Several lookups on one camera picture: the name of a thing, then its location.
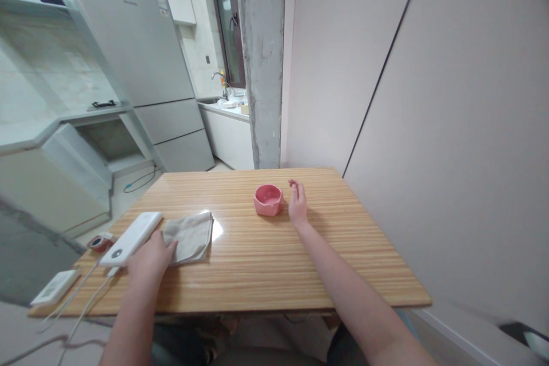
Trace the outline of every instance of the sink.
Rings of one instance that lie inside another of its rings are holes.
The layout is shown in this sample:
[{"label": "sink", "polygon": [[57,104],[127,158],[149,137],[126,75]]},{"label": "sink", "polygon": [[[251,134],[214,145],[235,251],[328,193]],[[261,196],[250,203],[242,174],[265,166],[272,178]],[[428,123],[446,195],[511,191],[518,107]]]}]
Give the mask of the sink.
[{"label": "sink", "polygon": [[204,104],[215,104],[219,99],[222,99],[224,97],[206,97],[201,99],[196,99],[198,103],[204,103]]}]

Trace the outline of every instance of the beige cloth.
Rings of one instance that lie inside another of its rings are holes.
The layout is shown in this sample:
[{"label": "beige cloth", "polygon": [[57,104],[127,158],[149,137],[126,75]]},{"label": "beige cloth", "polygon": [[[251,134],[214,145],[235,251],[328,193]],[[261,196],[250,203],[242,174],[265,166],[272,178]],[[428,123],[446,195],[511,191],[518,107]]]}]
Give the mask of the beige cloth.
[{"label": "beige cloth", "polygon": [[167,246],[174,240],[179,241],[170,266],[206,259],[212,239],[212,226],[211,212],[168,220],[162,233],[164,244]]}]

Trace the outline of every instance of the faucet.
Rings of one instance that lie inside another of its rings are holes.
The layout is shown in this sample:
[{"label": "faucet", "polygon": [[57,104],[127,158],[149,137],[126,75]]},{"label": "faucet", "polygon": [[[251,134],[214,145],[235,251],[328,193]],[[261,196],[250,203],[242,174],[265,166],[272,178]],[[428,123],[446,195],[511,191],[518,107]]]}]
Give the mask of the faucet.
[{"label": "faucet", "polygon": [[216,71],[214,74],[212,74],[212,80],[216,76],[216,74],[219,74],[219,76],[221,76],[221,78],[223,79],[223,85],[225,86],[225,90],[223,91],[223,97],[228,98],[229,92],[227,91],[227,79],[219,71]]}]

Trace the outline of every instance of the wooden table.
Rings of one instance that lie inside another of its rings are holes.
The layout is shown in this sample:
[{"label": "wooden table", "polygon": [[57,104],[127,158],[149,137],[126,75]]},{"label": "wooden table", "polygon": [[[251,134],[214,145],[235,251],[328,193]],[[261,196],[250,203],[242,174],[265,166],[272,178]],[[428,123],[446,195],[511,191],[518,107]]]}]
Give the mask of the wooden table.
[{"label": "wooden table", "polygon": [[[431,299],[356,196],[334,169],[273,169],[165,173],[114,224],[120,235],[142,212],[160,211],[164,220],[204,210],[215,219],[208,259],[169,268],[162,281],[158,313],[329,312],[332,302],[290,223],[287,207],[276,217],[258,216],[253,194],[274,184],[289,201],[288,179],[305,185],[311,224],[394,307],[423,307]],[[75,264],[87,273],[98,256],[86,253]],[[98,268],[68,306],[79,315],[104,280]],[[90,315],[115,315],[128,285],[120,271],[100,293]],[[32,309],[43,316],[50,308]]]}]

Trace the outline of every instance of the pink ceramic cup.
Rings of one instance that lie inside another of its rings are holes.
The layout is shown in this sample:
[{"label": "pink ceramic cup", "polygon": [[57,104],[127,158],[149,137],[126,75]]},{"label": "pink ceramic cup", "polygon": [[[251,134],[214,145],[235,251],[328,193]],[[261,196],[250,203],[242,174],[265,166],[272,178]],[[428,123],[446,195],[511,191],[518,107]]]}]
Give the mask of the pink ceramic cup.
[{"label": "pink ceramic cup", "polygon": [[253,205],[257,214],[276,216],[284,208],[282,190],[273,185],[259,186],[253,195]]}]

